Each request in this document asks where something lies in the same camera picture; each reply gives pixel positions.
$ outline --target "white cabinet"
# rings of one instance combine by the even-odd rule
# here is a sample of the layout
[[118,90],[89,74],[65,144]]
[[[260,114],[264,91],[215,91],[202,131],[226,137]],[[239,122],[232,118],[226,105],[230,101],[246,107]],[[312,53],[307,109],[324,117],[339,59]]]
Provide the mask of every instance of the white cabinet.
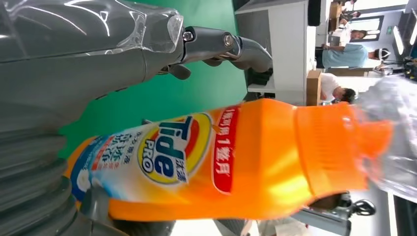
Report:
[[306,0],[279,0],[236,11],[268,11],[274,73],[266,86],[250,85],[249,92],[275,93],[276,100],[305,105],[306,77],[314,68],[316,41],[316,28],[307,24],[307,6]]

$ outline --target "cap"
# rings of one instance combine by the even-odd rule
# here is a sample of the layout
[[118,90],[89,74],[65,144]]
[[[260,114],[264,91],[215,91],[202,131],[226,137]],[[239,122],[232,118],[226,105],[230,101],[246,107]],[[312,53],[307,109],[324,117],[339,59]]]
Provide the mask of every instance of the cap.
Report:
[[317,197],[348,189],[366,189],[363,158],[376,158],[391,141],[390,121],[364,122],[347,103],[298,107],[299,155]]

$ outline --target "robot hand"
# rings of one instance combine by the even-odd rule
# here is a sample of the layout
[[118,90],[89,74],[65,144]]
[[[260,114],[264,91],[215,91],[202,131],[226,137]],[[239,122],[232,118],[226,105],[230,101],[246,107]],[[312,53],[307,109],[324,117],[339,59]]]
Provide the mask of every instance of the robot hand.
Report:
[[259,43],[227,31],[187,27],[182,38],[184,52],[180,63],[164,67],[162,73],[187,79],[191,71],[183,64],[200,60],[210,66],[219,66],[228,60],[239,69],[252,68],[256,72],[265,72],[272,67],[271,55]]

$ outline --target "transparent plastic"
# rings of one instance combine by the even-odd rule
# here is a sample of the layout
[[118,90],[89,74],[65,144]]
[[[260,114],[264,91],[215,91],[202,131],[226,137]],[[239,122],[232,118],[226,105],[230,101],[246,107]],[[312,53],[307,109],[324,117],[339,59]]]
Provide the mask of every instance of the transparent plastic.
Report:
[[417,203],[417,84],[387,77],[361,94],[356,104],[372,120],[391,120],[389,149],[359,167],[381,189]]
[[175,9],[123,0],[4,0],[0,16],[26,58],[93,56],[130,49],[171,53],[183,16]]

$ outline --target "detergent bottle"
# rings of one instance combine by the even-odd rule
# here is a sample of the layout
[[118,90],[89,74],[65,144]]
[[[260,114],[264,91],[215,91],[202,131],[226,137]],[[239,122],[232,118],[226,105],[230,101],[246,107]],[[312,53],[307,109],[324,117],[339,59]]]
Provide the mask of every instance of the detergent bottle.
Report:
[[390,121],[366,121],[345,103],[261,99],[92,137],[66,174],[79,201],[92,185],[106,189],[113,219],[272,219],[365,189],[357,162],[391,135]]

